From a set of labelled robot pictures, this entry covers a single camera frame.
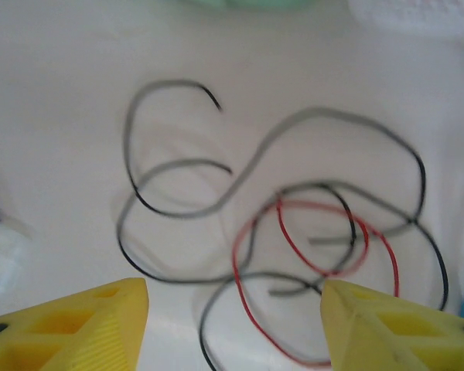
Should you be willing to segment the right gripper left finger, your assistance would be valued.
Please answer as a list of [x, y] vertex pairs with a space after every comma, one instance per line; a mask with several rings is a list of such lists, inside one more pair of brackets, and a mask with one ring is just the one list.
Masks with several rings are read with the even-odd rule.
[[0, 316], [0, 371], [136, 371], [149, 299], [125, 278]]

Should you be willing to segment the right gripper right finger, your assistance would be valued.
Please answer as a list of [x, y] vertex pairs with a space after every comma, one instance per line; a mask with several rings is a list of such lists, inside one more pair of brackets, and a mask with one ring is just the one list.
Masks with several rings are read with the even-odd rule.
[[464, 371], [464, 318], [357, 284], [324, 284], [333, 371]]

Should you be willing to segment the clear plastic organizer box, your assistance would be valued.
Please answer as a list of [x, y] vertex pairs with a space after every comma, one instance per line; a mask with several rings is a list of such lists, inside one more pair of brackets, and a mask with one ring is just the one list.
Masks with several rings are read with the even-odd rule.
[[31, 248], [29, 226], [0, 209], [0, 296], [19, 281]]

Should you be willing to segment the white perforated plastic basket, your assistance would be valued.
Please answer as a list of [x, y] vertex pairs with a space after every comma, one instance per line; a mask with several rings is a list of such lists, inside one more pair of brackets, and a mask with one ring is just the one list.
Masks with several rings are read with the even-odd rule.
[[464, 38], [464, 0], [348, 0], [353, 16], [398, 32]]

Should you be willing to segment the mint green zip pouch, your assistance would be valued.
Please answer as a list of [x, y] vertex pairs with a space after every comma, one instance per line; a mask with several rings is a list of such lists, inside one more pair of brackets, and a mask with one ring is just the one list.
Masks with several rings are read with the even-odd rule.
[[187, 0], [199, 5], [216, 9], [260, 9], [286, 10], [296, 9], [315, 0]]

